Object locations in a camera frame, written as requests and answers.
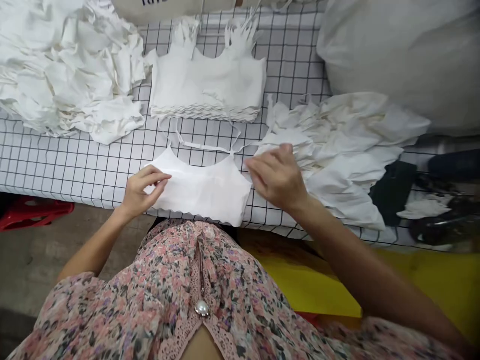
red stool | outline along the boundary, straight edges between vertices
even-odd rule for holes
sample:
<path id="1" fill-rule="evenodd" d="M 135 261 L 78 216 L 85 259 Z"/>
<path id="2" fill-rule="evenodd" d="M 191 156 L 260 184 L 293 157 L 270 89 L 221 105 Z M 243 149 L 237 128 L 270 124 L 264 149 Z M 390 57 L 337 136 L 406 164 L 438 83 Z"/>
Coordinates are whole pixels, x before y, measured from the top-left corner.
<path id="1" fill-rule="evenodd" d="M 71 202 L 20 196 L 0 219 L 0 232 L 50 225 L 74 209 L 75 204 Z"/>

pearl button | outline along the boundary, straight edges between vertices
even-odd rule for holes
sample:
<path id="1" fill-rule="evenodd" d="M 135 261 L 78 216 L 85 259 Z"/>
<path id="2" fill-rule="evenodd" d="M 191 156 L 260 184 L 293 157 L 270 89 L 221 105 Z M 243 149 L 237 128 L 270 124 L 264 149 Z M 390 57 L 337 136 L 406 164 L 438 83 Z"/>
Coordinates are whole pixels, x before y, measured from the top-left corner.
<path id="1" fill-rule="evenodd" d="M 205 318 L 207 316 L 210 315 L 210 307 L 208 306 L 208 304 L 203 301 L 203 300 L 199 300 L 196 304 L 195 304 L 195 311 L 198 315 L 200 315 L 202 318 Z"/>

floral dress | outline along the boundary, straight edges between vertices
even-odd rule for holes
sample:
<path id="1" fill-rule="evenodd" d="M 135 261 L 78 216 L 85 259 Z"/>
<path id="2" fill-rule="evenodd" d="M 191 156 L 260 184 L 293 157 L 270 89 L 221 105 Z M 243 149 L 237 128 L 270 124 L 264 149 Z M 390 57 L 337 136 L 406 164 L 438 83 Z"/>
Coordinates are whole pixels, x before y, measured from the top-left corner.
<path id="1" fill-rule="evenodd" d="M 201 277 L 208 317 L 194 311 Z M 155 227 L 111 281 L 91 272 L 62 280 L 9 359 L 180 359 L 202 325 L 225 359 L 459 359 L 378 318 L 358 332 L 316 329 L 223 230 L 187 220 Z"/>

white grid mat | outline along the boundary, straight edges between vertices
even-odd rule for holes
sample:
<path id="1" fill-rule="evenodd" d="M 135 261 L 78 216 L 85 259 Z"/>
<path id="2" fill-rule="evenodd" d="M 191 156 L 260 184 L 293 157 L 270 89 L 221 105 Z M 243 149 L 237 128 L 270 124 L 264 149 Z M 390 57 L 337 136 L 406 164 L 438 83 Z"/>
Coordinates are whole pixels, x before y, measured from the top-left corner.
<path id="1" fill-rule="evenodd" d="M 255 123 L 237 123 L 241 136 L 236 149 L 251 141 L 261 140 L 267 126 L 267 95 L 290 108 L 295 107 L 304 94 L 319 103 L 331 96 L 326 79 L 325 64 L 317 56 L 316 44 L 325 1 L 317 4 L 293 4 L 288 13 L 273 13 L 269 8 L 259 9 L 259 30 L 262 36 L 254 49 L 257 59 L 267 58 L 267 82 L 262 111 Z M 227 21 L 234 16 L 247 17 L 245 10 L 203 16 L 202 32 L 223 32 Z M 169 50 L 172 23 L 162 22 L 141 27 L 145 52 L 156 49 L 159 55 Z M 200 37 L 197 47 L 208 57 L 219 56 L 225 41 L 222 37 Z M 151 82 L 148 80 L 134 89 L 135 100 L 142 102 L 146 117 L 145 127 L 135 130 L 121 140 L 104 146 L 82 132 L 70 138 L 53 138 L 23 127 L 19 118 L 0 110 L 0 191 L 53 198 L 66 202 L 88 204 L 105 209 L 120 205 L 129 176 L 158 157 L 166 148 L 166 138 L 158 131 L 158 120 L 148 114 Z M 227 154 L 196 150 L 179 146 L 174 124 L 162 123 L 163 130 L 173 140 L 172 149 L 180 160 L 193 166 L 210 166 L 223 160 Z M 231 147 L 237 132 L 227 123 L 213 120 L 184 119 L 179 130 L 185 141 L 197 144 Z M 242 174 L 250 180 L 243 167 L 256 147 L 250 146 L 235 155 Z M 437 144 L 423 144 L 408 149 L 401 160 L 424 167 L 437 154 Z M 412 191 L 411 197 L 421 196 Z M 148 214 L 169 218 L 201 219 L 199 216 L 149 210 Z M 247 202 L 244 227 L 271 231 L 292 239 L 305 239 L 307 234 L 286 213 L 267 203 L 253 190 Z M 406 223 L 383 233 L 352 227 L 361 239 L 375 246 L 391 244 L 416 246 L 408 234 Z"/>

yellow floor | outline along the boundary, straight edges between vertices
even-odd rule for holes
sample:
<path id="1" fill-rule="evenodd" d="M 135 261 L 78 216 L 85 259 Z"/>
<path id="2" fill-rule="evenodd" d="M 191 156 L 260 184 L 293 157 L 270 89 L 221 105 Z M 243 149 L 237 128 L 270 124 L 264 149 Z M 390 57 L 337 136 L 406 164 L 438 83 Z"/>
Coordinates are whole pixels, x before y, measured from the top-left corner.
<path id="1" fill-rule="evenodd" d="M 327 264 L 316 265 L 321 260 L 278 238 L 265 241 L 262 236 L 258 241 L 251 235 L 240 239 L 240 244 L 262 263 L 296 311 L 361 316 L 359 304 Z M 427 250 L 377 253 L 422 289 L 473 344 L 480 346 L 480 254 Z"/>

